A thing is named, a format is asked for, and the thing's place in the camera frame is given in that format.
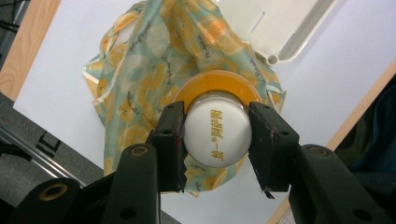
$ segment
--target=black object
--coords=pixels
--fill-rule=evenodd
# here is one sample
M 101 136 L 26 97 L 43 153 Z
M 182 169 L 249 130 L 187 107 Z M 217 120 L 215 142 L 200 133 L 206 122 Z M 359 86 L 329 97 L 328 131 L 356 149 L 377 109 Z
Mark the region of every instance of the black object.
M 331 150 L 300 147 L 299 135 L 266 105 L 251 103 L 249 117 L 249 158 L 259 184 L 270 198 L 271 191 L 287 191 L 291 185 L 297 223 L 392 223 Z M 183 122 L 183 103 L 167 106 L 147 143 L 123 151 L 116 173 L 84 189 L 72 179 L 45 182 L 31 191 L 9 223 L 159 223 L 160 192 L 179 192 L 186 183 Z M 46 201 L 43 194 L 48 194 Z M 49 215 L 55 212 L 60 215 Z

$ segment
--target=lemon print fabric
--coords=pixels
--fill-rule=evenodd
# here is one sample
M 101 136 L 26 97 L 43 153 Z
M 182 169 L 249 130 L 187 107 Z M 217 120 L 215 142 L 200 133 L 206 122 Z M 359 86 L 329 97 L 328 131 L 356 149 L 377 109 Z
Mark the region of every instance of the lemon print fabric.
M 118 43 L 119 33 L 132 25 L 129 39 Z M 177 91 L 201 72 L 235 72 L 278 112 L 284 102 L 285 93 L 274 72 L 256 59 L 254 50 L 230 29 L 210 0 L 135 4 L 113 22 L 98 46 L 98 55 L 82 72 L 106 128 L 105 175 L 117 169 L 126 147 L 145 142 Z M 217 169 L 188 156 L 185 191 L 221 186 L 236 175 L 244 160 Z

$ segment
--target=white bottle cap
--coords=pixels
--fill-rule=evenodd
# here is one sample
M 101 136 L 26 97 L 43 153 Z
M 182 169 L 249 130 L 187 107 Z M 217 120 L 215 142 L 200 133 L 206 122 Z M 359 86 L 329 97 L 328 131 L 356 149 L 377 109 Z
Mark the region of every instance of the white bottle cap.
M 251 142 L 251 126 L 244 107 L 230 94 L 208 93 L 187 113 L 184 145 L 203 165 L 226 167 L 241 160 Z

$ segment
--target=gray floor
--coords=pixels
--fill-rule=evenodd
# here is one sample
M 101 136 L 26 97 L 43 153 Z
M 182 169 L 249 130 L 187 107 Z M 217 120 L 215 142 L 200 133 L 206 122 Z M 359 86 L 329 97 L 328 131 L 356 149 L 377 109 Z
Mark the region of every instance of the gray floor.
M 1 7 L 3 4 L 13 2 L 13 0 L 0 0 L 0 21 L 15 21 L 12 18 L 13 6 Z M 10 36 L 13 37 L 15 34 L 0 27 L 0 46 L 4 46 L 4 43 L 9 41 Z M 1 53 L 4 60 L 7 53 Z M 0 127 L 14 133 L 29 147 L 44 147 L 40 143 L 40 138 L 43 138 L 50 145 L 58 142 L 58 139 L 15 111 L 12 106 L 13 102 L 0 93 Z M 64 143 L 59 145 L 58 150 L 54 153 L 53 160 L 86 184 L 90 184 L 103 175 L 102 169 L 83 158 Z M 51 178 L 53 177 L 32 161 L 7 154 L 0 156 L 0 198 L 14 207 L 18 206 L 31 189 Z M 174 224 L 178 222 L 163 212 L 162 223 Z

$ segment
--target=table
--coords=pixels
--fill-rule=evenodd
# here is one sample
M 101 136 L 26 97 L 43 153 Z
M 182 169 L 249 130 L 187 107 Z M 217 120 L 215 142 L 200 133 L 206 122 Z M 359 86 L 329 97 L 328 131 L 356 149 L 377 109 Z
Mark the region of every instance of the table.
M 115 17 L 130 3 L 124 1 L 123 4 L 118 6 L 118 13 L 113 8 Z M 53 24 L 62 24 L 62 20 L 66 19 L 60 15 L 66 12 L 70 18 L 64 24 L 68 27 L 73 24 L 80 31 L 86 23 L 101 20 L 81 13 L 87 5 L 102 6 L 93 1 L 32 1 L 1 71 L 0 90 L 13 100 L 17 99 L 19 92 L 15 104 L 17 110 L 101 166 L 103 142 L 98 139 L 103 139 L 104 130 L 90 105 L 91 94 L 78 68 L 96 53 L 98 39 L 107 27 L 95 26 L 98 29 L 96 34 L 100 35 L 94 36 L 90 32 L 95 38 L 90 40 L 92 44 L 84 43 L 86 51 L 80 52 L 83 55 L 78 55 L 78 59 L 73 57 L 70 60 L 73 61 L 70 63 L 73 69 L 63 69 L 59 72 L 62 76 L 53 75 L 53 68 L 70 66 L 60 63 L 61 58 L 51 54 L 54 48 L 61 47 L 64 55 L 76 55 L 75 49 L 73 54 L 71 48 L 65 49 L 59 44 L 65 36 L 73 39 L 76 34 L 67 33 Z M 290 63 L 274 67 L 283 88 L 288 91 L 281 115 L 300 134 L 301 144 L 315 143 L 335 149 L 396 73 L 394 8 L 396 5 L 390 0 L 382 4 L 374 0 L 338 1 L 301 55 Z M 46 33 L 45 23 L 50 24 L 51 15 L 55 17 L 40 48 L 39 42 Z M 86 23 L 73 23 L 76 17 Z M 27 74 L 29 77 L 20 91 Z M 39 88 L 45 80 L 50 84 Z M 78 97 L 70 94 L 71 90 Z M 71 102 L 78 102 L 80 109 L 79 113 L 73 114 L 73 118 L 64 113 Z M 88 140 L 81 141 L 81 136 L 86 136 Z M 181 194 L 163 195 L 163 210 L 182 223 L 263 222 L 275 212 L 285 194 L 276 194 L 276 202 L 264 203 L 264 196 L 260 194 L 254 178 L 249 162 L 245 162 L 238 176 L 229 184 L 198 199 Z M 282 204 L 278 211 L 287 207 L 287 203 Z M 271 220 L 276 220 L 279 214 L 281 212 Z

